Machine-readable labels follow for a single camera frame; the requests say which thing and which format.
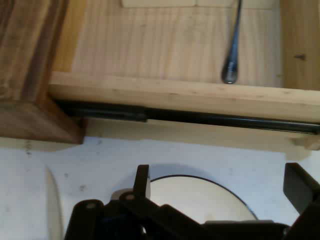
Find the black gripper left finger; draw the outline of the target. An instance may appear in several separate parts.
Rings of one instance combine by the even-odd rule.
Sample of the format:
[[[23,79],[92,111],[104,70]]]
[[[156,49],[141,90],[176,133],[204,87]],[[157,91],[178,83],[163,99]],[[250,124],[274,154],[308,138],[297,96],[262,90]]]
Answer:
[[[137,167],[133,189],[104,204],[83,200],[73,210],[66,240],[204,240],[207,230],[169,205],[150,200],[148,165]]]

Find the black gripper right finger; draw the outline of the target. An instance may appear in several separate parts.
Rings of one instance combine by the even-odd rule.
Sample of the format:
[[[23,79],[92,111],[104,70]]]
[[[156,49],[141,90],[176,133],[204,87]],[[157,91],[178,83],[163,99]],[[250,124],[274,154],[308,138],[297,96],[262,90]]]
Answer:
[[[298,218],[285,234],[286,240],[320,238],[320,184],[298,163],[286,163],[283,192]]]

